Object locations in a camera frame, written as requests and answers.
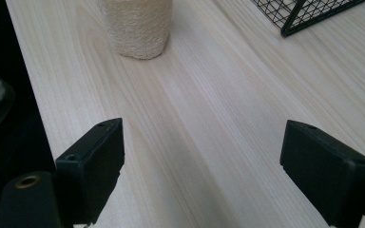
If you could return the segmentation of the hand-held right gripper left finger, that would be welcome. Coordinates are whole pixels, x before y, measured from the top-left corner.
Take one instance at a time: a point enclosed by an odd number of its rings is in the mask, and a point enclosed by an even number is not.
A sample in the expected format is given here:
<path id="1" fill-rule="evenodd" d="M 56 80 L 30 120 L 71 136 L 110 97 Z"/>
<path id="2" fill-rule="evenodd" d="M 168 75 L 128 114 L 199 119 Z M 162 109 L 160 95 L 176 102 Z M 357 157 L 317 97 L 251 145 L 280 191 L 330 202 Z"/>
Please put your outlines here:
<path id="1" fill-rule="evenodd" d="M 97 222 L 124 163 L 121 118 L 94 125 L 56 159 L 55 185 L 65 224 Z"/>

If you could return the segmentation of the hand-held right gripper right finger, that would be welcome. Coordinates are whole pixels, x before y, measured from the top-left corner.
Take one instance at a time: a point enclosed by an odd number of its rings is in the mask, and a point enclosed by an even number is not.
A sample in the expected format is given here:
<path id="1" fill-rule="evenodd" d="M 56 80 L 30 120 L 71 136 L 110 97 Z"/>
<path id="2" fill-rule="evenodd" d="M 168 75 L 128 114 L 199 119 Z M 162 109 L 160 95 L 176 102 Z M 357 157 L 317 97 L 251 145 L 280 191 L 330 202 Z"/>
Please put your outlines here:
<path id="1" fill-rule="evenodd" d="M 279 160 L 328 225 L 357 227 L 365 217 L 365 156 L 307 123 L 286 123 Z"/>

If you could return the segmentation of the beige loofah sponge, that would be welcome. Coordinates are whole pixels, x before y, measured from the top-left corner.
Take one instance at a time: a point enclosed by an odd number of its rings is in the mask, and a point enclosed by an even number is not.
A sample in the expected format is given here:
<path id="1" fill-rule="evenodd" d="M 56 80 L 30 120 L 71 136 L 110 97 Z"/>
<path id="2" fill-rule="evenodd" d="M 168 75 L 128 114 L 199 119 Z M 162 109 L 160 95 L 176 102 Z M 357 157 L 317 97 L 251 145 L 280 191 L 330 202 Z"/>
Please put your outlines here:
<path id="1" fill-rule="evenodd" d="M 97 0 L 97 4 L 117 53 L 140 60 L 163 53 L 173 0 Z"/>

